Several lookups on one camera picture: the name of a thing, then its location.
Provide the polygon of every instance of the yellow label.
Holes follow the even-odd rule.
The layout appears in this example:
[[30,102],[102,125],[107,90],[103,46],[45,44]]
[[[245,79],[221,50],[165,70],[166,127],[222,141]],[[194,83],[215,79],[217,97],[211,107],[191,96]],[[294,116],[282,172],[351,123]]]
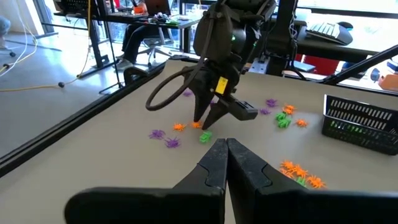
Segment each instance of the yellow label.
[[220,79],[218,80],[217,87],[216,87],[216,93],[224,94],[227,83],[228,83],[228,79],[226,79],[224,77],[220,77]]

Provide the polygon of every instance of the computer monitor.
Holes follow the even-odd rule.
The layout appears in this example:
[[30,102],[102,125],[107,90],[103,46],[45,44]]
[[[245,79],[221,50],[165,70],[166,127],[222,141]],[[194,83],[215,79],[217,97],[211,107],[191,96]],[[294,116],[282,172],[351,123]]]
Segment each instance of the computer monitor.
[[166,15],[171,15],[171,7],[174,0],[145,0],[147,5],[148,15],[153,16],[158,12]]

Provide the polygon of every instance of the floor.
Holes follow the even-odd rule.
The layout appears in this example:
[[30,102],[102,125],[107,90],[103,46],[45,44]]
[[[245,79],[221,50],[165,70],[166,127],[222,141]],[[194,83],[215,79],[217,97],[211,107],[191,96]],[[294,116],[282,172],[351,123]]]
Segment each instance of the floor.
[[[12,70],[0,76],[0,91],[6,89],[25,88],[29,86],[56,85],[58,82],[69,82],[80,74],[86,57],[86,37],[75,37],[76,41],[63,41],[62,36],[53,36],[58,43],[64,43],[61,49],[54,45],[46,48],[45,43],[37,48],[35,54],[18,63]],[[24,34],[11,34],[7,39],[8,47],[14,48],[16,57],[12,58],[0,52],[0,64],[12,63],[24,51],[24,45],[17,41],[25,41]],[[114,45],[120,52],[120,46]],[[33,52],[34,45],[27,46],[27,55]],[[101,44],[101,53],[109,52],[108,44]],[[146,55],[138,58],[145,62]],[[89,56],[86,70],[94,65],[93,56]],[[72,114],[102,97],[99,91],[116,83],[116,73],[109,67],[98,74],[83,80],[77,80],[65,88],[43,88],[28,91],[0,92],[0,157],[25,142],[35,138],[47,129],[67,119]]]

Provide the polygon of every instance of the gray table surface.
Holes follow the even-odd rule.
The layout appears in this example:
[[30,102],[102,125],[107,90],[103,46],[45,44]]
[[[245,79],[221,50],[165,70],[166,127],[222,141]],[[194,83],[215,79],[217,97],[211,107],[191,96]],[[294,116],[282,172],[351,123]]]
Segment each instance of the gray table surface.
[[[211,144],[200,144],[201,130],[189,126],[193,97],[180,96],[166,108],[148,112],[145,102],[167,76],[189,63],[168,61],[157,78],[132,92],[40,154],[0,179],[1,223],[63,223],[63,209],[75,193],[97,186],[173,187],[201,159]],[[167,85],[155,103],[171,94],[181,79]],[[278,167],[284,159],[301,164],[321,177],[330,190],[398,191],[398,157],[386,156],[321,135],[324,94],[350,98],[397,110],[397,98],[281,77],[247,73],[236,97],[257,106],[277,98],[297,107],[294,118],[307,128],[280,130],[274,115],[238,121],[226,115],[210,130],[216,138],[237,138],[257,155]],[[186,123],[182,133],[174,123]],[[163,129],[182,145],[167,149],[147,136]],[[226,223],[233,223],[229,196]]]

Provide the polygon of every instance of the red object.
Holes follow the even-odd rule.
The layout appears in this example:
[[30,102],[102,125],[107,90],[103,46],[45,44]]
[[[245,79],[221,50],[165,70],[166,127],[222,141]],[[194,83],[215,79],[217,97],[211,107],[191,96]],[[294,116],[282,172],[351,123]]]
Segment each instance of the red object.
[[336,72],[339,61],[314,56],[305,56],[304,63],[315,66],[314,73],[319,75],[332,75]]

